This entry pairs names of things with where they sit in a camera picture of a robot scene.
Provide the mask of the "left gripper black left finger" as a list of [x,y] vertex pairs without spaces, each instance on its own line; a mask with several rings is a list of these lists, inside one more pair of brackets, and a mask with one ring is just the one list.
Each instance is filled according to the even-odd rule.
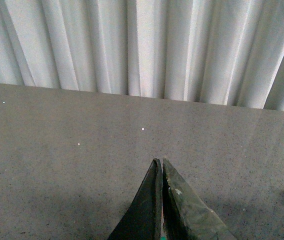
[[162,222],[163,174],[161,161],[153,159],[128,210],[109,240],[159,240]]

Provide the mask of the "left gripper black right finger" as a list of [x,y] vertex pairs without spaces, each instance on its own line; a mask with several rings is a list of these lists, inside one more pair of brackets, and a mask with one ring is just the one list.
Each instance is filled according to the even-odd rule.
[[235,240],[226,224],[163,159],[163,228],[168,240]]

